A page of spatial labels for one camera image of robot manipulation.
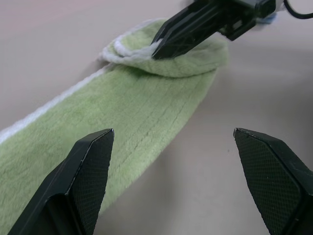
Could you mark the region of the green towel with white edge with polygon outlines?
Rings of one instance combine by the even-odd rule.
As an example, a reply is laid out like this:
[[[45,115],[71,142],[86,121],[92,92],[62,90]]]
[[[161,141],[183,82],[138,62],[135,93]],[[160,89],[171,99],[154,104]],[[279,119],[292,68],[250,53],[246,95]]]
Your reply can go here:
[[[154,60],[152,38],[163,23],[149,20],[120,35],[99,55],[106,66],[0,131],[0,235],[80,138],[114,130],[103,212],[184,127],[225,64],[227,45],[212,37]]]

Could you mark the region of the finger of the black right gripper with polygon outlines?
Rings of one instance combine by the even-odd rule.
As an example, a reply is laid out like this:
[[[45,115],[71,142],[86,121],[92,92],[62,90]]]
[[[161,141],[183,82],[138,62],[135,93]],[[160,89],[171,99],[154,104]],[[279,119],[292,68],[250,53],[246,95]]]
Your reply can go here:
[[[194,0],[177,14],[168,19],[158,30],[152,42],[161,41],[162,46],[185,38],[193,37],[192,45],[202,42],[204,29],[216,32],[221,24],[221,0]]]
[[[209,30],[209,28],[207,27],[204,29],[203,33],[204,33],[204,36],[207,36],[207,38],[212,35],[212,31]],[[155,51],[153,52],[152,58],[155,60],[160,60],[160,59],[175,58],[180,55],[183,55],[201,43],[200,42],[199,44],[194,46],[192,45],[192,39],[193,37],[185,38],[181,40],[180,42],[179,41],[173,42],[167,46],[162,46],[160,44],[161,41],[158,41],[159,45],[156,47]]]

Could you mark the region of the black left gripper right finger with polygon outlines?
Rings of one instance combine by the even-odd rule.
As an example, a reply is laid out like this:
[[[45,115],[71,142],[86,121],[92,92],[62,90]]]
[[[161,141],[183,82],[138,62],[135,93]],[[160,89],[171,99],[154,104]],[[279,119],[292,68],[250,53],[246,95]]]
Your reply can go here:
[[[233,136],[270,235],[313,235],[313,171],[282,140],[243,128]]]

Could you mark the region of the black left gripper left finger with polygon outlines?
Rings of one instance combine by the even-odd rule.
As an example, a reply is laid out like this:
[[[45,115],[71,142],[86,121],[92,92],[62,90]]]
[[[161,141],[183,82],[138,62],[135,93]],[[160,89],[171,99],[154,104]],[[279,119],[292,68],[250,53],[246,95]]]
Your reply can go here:
[[[45,177],[7,235],[93,235],[113,141],[113,129],[78,140]]]

